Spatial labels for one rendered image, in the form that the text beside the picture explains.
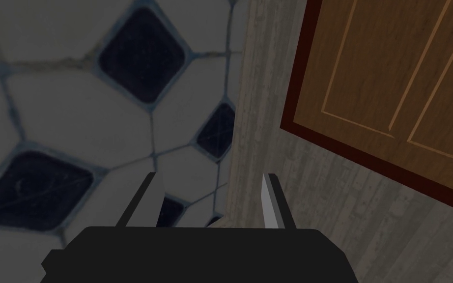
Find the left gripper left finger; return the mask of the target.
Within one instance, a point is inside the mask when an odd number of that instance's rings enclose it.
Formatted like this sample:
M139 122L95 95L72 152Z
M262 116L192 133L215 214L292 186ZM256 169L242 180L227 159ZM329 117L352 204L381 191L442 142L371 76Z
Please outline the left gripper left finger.
M156 227L164 197L163 176L160 172L151 171L115 226Z

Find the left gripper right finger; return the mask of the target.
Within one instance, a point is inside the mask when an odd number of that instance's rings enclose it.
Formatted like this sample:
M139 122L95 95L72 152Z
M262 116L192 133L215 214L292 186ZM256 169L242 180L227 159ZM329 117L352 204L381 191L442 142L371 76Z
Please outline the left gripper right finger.
M263 175L261 204L265 228L296 229L280 181L273 173Z

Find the brown wooden door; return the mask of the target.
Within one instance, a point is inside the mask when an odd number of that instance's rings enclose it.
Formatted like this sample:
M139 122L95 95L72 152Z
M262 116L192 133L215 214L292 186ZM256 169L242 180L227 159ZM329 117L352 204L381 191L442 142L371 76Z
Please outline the brown wooden door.
M281 128L453 207L453 0L306 0Z

